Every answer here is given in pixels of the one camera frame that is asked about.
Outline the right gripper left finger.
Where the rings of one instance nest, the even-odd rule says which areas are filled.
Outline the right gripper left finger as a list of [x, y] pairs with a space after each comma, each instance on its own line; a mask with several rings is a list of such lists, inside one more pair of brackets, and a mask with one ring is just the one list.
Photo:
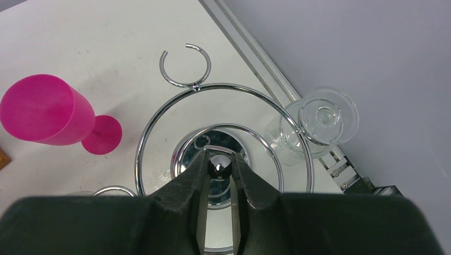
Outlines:
[[202, 254], [207, 164], [199, 153], [149, 196], [20, 199], [1, 218], [1, 254]]

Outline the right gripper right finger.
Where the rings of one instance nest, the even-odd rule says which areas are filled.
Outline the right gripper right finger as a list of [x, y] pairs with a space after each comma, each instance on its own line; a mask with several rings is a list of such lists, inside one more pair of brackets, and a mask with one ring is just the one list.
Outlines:
[[401, 197], [282, 193], [231, 156], [235, 254], [442, 254], [419, 208]]

